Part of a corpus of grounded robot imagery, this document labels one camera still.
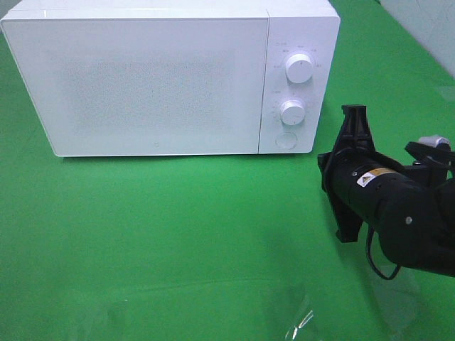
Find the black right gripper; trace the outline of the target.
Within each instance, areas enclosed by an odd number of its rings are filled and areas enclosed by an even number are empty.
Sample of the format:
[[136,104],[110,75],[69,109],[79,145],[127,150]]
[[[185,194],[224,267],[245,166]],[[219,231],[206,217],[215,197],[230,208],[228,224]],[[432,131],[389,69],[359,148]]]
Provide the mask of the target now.
[[384,256],[396,267],[453,276],[454,179],[427,187],[392,159],[369,156],[376,150],[367,107],[344,104],[341,109],[344,120],[332,152],[344,155],[318,155],[339,241],[357,242],[367,224],[366,244],[376,234]]

